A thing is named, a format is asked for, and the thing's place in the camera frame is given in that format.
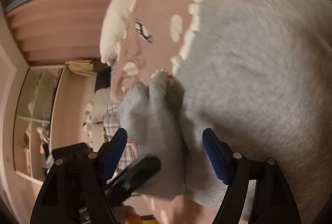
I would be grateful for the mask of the left hand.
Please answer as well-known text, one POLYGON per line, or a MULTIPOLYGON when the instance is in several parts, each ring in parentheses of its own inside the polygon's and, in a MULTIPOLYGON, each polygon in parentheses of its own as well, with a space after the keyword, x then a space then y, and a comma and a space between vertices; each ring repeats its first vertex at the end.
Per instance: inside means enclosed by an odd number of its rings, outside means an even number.
POLYGON ((112 208, 116 220, 124 224, 143 224, 141 217, 132 206, 116 206, 112 208))

